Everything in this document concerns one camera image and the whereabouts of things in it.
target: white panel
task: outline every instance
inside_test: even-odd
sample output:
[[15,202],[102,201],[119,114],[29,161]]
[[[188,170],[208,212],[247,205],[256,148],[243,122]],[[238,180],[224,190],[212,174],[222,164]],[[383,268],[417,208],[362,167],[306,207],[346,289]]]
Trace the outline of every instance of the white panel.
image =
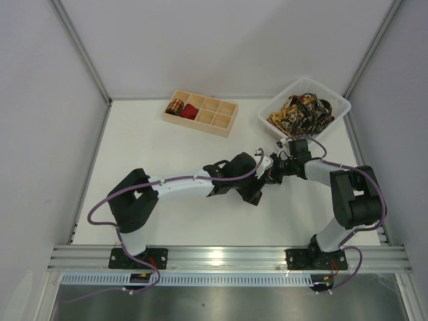
[[352,94],[363,155],[388,206],[394,244],[404,244],[428,301],[428,2],[405,1]]
[[30,320],[53,246],[70,234],[106,107],[47,1],[2,3],[0,30],[0,320],[19,320],[7,311],[19,280],[29,300],[17,306]]
[[112,97],[343,93],[391,0],[63,0]]

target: metal floor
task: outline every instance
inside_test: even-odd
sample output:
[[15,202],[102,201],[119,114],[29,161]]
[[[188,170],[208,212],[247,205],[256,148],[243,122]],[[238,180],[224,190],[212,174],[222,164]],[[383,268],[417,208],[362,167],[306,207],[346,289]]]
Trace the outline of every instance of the metal floor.
[[393,274],[358,276],[332,296],[316,296],[309,288],[157,287],[134,296],[113,291],[63,303],[100,289],[61,286],[51,321],[408,320]]

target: metal bracket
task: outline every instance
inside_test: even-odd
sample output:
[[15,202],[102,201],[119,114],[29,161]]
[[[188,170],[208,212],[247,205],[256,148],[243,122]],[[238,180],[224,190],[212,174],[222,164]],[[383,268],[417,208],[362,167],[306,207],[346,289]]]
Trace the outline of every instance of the metal bracket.
[[311,262],[308,249],[287,249],[286,250],[287,267],[290,271],[311,271],[313,269],[320,271],[331,271],[332,261],[336,264],[334,268],[339,271],[348,269],[348,262],[344,251],[334,253],[325,253],[317,257],[316,262]]
[[[163,248],[147,248],[146,251],[135,257],[143,262],[152,264],[150,259],[156,264],[158,270],[165,270],[168,262],[168,249]],[[112,249],[108,268],[112,270],[147,270],[148,268],[140,263],[132,261],[125,255],[123,249]]]

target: wooden compartment tray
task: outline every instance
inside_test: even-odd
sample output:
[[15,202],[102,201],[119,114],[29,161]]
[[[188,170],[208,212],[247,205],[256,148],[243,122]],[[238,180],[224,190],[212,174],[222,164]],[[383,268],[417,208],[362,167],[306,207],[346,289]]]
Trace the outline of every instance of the wooden compartment tray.
[[167,114],[163,111],[163,120],[184,127],[193,128],[210,134],[228,137],[238,113],[238,105],[225,100],[193,94],[177,90],[169,103],[174,99],[181,99],[186,104],[198,109],[195,120]]

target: white basket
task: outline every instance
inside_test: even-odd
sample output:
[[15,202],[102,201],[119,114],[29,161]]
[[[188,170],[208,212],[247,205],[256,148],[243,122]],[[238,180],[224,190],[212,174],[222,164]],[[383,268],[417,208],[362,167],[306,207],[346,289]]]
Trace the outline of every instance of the white basket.
[[345,116],[346,113],[350,110],[350,102],[341,95],[333,92],[315,80],[310,78],[300,78],[298,81],[294,82],[285,90],[283,90],[259,112],[260,120],[265,125],[266,130],[273,137],[280,140],[281,138],[287,138],[288,136],[268,122],[270,114],[272,112],[279,112],[290,96],[300,96],[308,92],[316,94],[320,99],[327,100],[332,105],[332,116],[334,116],[334,120],[328,125],[326,129],[324,129],[320,134],[312,136],[314,139],[321,139],[322,135],[324,135],[329,128],[341,120],[343,116]]

